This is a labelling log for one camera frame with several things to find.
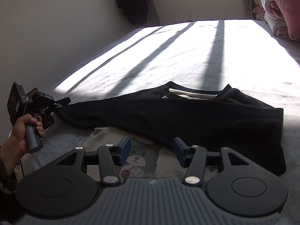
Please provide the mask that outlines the person's left hand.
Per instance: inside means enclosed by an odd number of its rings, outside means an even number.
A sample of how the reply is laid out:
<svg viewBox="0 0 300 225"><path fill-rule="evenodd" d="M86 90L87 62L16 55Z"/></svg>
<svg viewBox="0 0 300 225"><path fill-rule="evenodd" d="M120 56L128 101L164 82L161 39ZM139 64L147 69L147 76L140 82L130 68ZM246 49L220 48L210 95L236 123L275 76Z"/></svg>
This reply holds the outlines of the person's left hand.
<svg viewBox="0 0 300 225"><path fill-rule="evenodd" d="M21 158L28 153L26 143L26 125L30 124L36 127L38 134L44 138L44 129L42 118L38 116L33 118L30 114L24 115L17 119L12 128L11 135L1 147L1 161L3 162L8 175L10 176Z"/></svg>

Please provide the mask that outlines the dark sleeved left forearm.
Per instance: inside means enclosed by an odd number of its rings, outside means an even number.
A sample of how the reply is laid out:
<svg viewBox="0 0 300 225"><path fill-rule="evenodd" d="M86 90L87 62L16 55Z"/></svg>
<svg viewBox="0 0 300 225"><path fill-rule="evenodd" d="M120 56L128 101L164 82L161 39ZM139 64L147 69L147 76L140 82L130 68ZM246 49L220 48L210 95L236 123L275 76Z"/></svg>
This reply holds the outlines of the dark sleeved left forearm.
<svg viewBox="0 0 300 225"><path fill-rule="evenodd" d="M23 216L15 194L16 186L15 173L9 175L1 160L1 223L15 224Z"/></svg>

